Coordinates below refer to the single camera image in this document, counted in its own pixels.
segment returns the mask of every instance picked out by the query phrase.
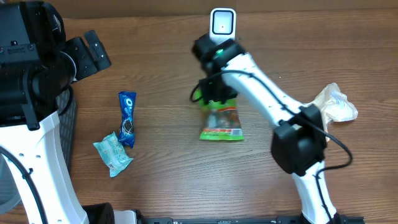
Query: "oreo package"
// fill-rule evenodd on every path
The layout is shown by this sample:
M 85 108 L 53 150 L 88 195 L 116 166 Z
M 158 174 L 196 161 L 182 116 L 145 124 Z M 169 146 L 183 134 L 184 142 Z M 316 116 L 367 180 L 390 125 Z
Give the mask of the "oreo package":
M 122 125 L 120 126 L 119 142 L 123 146 L 134 146 L 134 125 L 132 114 L 136 104 L 136 95 L 134 92 L 122 91 L 119 93 L 120 108 L 122 110 Z

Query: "wooden table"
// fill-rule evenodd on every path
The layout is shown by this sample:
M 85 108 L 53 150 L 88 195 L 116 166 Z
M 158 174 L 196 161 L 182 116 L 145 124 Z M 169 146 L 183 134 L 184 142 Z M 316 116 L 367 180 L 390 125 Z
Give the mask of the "wooden table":
M 191 54 L 208 16 L 65 20 L 68 37 L 94 29 L 112 66 L 73 85 L 78 119 L 72 183 L 83 205 L 110 202 L 148 217 L 261 218 L 299 215 L 292 178 L 270 154 L 267 121 L 239 97 L 245 141 L 205 142 L 198 105 L 188 100 L 204 77 Z M 295 99 L 309 102 L 336 82 L 359 111 L 330 131 L 354 154 L 326 173 L 335 207 L 367 223 L 398 219 L 398 10 L 239 14 L 240 43 Z M 118 132 L 118 93 L 136 91 L 136 145 L 130 166 L 110 179 L 93 142 Z M 326 164 L 346 161 L 336 144 Z M 26 223 L 23 206 L 0 216 Z

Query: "cable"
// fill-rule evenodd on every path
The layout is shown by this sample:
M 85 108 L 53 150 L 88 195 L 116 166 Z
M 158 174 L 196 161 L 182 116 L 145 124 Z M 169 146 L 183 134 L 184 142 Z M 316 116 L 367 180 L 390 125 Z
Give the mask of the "cable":
M 328 207 L 326 206 L 325 199 L 323 198 L 323 195 L 322 195 L 322 190 L 321 190 L 320 183 L 319 183 L 319 174 L 320 174 L 321 172 L 326 171 L 326 170 L 341 169 L 341 168 L 344 168 L 344 167 L 348 167 L 348 166 L 353 162 L 353 159 L 354 159 L 354 158 L 353 158 L 353 155 L 352 155 L 352 153 L 351 153 L 351 151 L 348 149 L 347 146 L 345 146 L 345 145 L 344 145 L 341 141 L 339 141 L 336 137 L 334 137 L 334 136 L 331 135 L 330 133 L 327 133 L 326 131 L 320 129 L 318 126 L 314 125 L 314 124 L 311 123 L 310 121 L 308 121 L 308 120 L 302 118 L 301 116 L 298 116 L 298 114 L 296 114 L 296 113 L 294 113 L 293 111 L 291 111 L 291 110 L 290 110 L 290 109 L 289 109 L 289 108 L 288 108 L 288 107 L 275 95 L 275 93 L 274 93 L 274 92 L 273 92 L 261 79 L 259 79 L 259 78 L 258 78 L 257 76 L 255 76 L 253 73 L 245 72 L 245 71 L 242 71 L 242 70 L 223 70 L 223 71 L 221 71 L 221 72 L 214 73 L 214 74 L 210 75 L 209 77 L 207 77 L 207 78 L 205 78 L 205 79 L 206 79 L 206 80 L 211 80 L 211 79 L 216 78 L 216 77 L 218 77 L 218 76 L 220 76 L 220 75 L 222 75 L 222 74 L 225 74 L 225 73 L 239 73 L 239 74 L 242 74 L 242 75 L 247 75 L 247 76 L 249 76 L 250 78 L 254 78 L 255 80 L 257 80 L 257 81 L 269 92 L 269 94 L 271 94 L 271 96 L 276 100 L 276 102 L 278 102 L 278 104 L 280 104 L 280 105 L 283 107 L 284 110 L 286 110 L 287 112 L 289 112 L 289 113 L 290 113 L 292 116 L 294 116 L 295 118 L 298 118 L 301 122 L 303 122 L 303 123 L 305 123 L 306 125 L 308 125 L 308 126 L 310 126 L 311 128 L 313 128 L 314 130 L 318 131 L 319 133 L 322 133 L 325 137 L 330 138 L 333 142 L 335 142 L 337 145 L 339 145 L 339 146 L 340 146 L 342 149 L 344 149 L 344 151 L 347 153 L 347 155 L 349 156 L 349 160 L 348 160 L 347 163 L 342 164 L 342 165 L 337 165 L 337 166 L 325 167 L 325 168 L 323 168 L 323 169 L 318 170 L 318 172 L 315 174 L 315 180 L 316 180 L 316 182 L 317 182 L 317 188 L 318 188 L 318 192 L 319 192 L 319 197 L 321 198 L 321 201 L 322 201 L 322 207 L 325 209 L 326 214 L 328 215 L 328 218 L 329 218 L 329 220 L 330 220 L 330 223 L 331 223 L 331 224 L 334 224 L 335 221 L 332 219 L 332 217 L 331 217 L 331 215 L 330 215 L 330 212 L 329 212 L 329 209 L 328 209 Z M 199 100 L 202 99 L 202 96 L 199 97 L 198 99 L 195 99 L 195 100 L 192 99 L 194 92 L 195 92 L 198 88 L 199 88 L 199 83 L 194 87 L 194 89 L 193 89 L 192 92 L 191 92 L 190 100 L 191 100 L 192 102 L 197 102 L 197 101 L 199 101 Z
M 68 103 L 65 105 L 64 109 L 58 114 L 58 116 L 64 115 L 69 110 L 69 107 L 72 104 L 72 101 L 73 101 L 73 88 L 72 88 L 71 85 L 69 85 L 68 90 L 69 90 Z
M 39 210 L 40 217 L 42 219 L 43 224 L 47 224 L 47 217 L 45 215 L 45 210 L 43 207 L 42 199 L 40 198 L 39 192 L 37 191 L 37 188 L 35 184 L 33 183 L 32 177 L 30 174 L 33 172 L 33 169 L 30 168 L 29 172 L 25 170 L 25 167 L 19 162 L 17 158 L 15 158 L 9 151 L 7 151 L 5 148 L 0 146 L 0 153 L 5 155 L 12 163 L 15 164 L 15 166 L 19 169 L 19 171 L 22 174 L 22 178 L 26 180 L 27 185 L 29 186 L 30 190 L 32 191 L 33 198 L 35 198 L 37 209 Z

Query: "white plastic bag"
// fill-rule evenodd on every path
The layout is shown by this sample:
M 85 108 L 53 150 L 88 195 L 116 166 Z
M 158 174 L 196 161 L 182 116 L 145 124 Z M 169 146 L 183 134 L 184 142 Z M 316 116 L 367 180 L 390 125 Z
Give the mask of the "white plastic bag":
M 347 100 L 347 96 L 340 92 L 336 83 L 327 85 L 314 101 L 305 106 L 310 104 L 315 104 L 321 111 L 325 131 L 332 121 L 351 121 L 358 116 L 358 110 Z

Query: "gray bin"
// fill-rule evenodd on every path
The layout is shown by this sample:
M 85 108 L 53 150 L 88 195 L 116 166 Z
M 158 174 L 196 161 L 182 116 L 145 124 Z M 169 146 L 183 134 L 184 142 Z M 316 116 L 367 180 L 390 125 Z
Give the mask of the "gray bin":
M 57 97 L 57 103 L 59 107 L 58 112 L 63 110 L 68 98 L 69 91 L 64 91 L 60 96 Z M 75 99 L 73 99 L 69 110 L 60 117 L 61 147 L 69 173 L 76 125 L 76 109 Z M 20 201 L 21 196 L 19 196 L 17 186 L 15 185 L 14 179 L 11 175 L 11 171 L 9 170 L 3 156 L 0 155 L 0 214 L 10 211 L 17 204 L 19 204 Z

